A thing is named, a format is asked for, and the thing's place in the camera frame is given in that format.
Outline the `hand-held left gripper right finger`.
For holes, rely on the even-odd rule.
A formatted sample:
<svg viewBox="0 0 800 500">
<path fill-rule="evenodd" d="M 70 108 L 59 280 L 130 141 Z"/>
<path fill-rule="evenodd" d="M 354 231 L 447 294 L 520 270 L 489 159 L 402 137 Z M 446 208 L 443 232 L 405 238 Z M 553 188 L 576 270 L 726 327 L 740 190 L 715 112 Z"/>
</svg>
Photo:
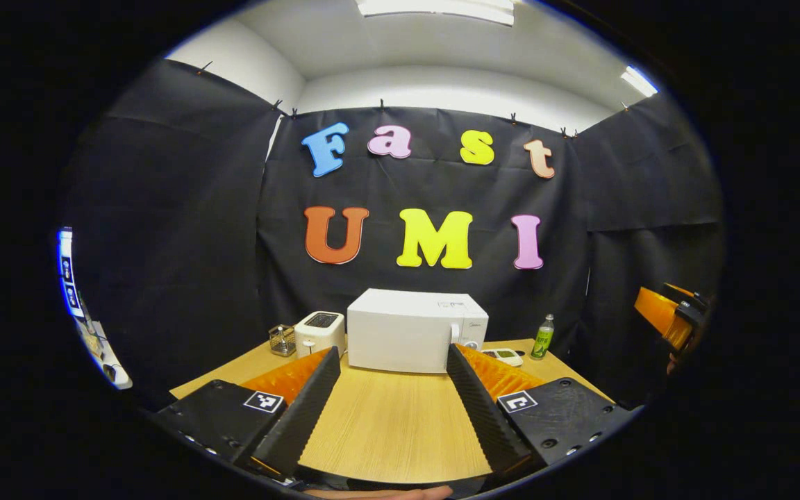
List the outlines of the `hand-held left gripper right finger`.
<svg viewBox="0 0 800 500">
<path fill-rule="evenodd" d="M 558 467 L 634 417 L 574 378 L 545 382 L 459 344 L 448 348 L 447 374 L 495 474 Z"/>
</svg>

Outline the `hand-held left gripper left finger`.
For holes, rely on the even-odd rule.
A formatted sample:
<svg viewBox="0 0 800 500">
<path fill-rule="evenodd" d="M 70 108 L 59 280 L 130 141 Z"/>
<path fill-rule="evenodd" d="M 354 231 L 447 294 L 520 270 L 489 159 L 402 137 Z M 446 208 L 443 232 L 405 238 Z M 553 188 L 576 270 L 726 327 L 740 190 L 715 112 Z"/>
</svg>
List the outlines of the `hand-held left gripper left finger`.
<svg viewBox="0 0 800 500">
<path fill-rule="evenodd" d="M 339 379 L 340 355 L 321 349 L 244 384 L 213 379 L 153 420 L 223 463 L 287 480 Z"/>
</svg>

